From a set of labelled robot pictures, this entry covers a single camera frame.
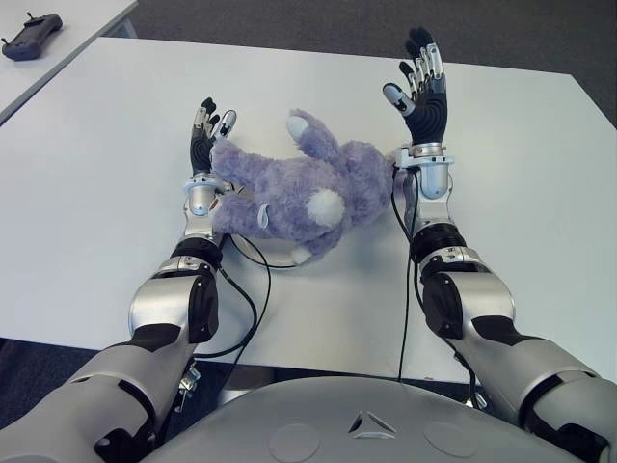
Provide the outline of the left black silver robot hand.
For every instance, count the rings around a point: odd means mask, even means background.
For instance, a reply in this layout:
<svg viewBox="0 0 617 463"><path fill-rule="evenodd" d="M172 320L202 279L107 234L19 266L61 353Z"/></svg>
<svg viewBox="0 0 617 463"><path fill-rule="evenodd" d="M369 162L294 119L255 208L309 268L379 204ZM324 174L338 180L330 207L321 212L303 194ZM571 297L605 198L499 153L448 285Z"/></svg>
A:
<svg viewBox="0 0 617 463"><path fill-rule="evenodd" d="M189 149L194 175L211 171L212 148L219 140L227 138L235 126L237 113L234 110L227 110L222 117L216 110L217 105L209 96L196 112Z"/></svg>

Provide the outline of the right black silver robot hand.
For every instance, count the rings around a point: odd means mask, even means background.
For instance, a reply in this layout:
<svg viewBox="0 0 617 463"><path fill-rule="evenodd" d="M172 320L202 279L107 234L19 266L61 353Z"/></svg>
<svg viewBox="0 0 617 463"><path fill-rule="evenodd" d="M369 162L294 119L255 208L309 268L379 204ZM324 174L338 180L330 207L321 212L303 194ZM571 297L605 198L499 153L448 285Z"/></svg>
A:
<svg viewBox="0 0 617 463"><path fill-rule="evenodd" d="M441 143L447 125L446 77L439 47L423 27L412 28L405 43L411 56L399 70L409 91L394 83L383 86L386 100L408 127L414 145Z"/></svg>

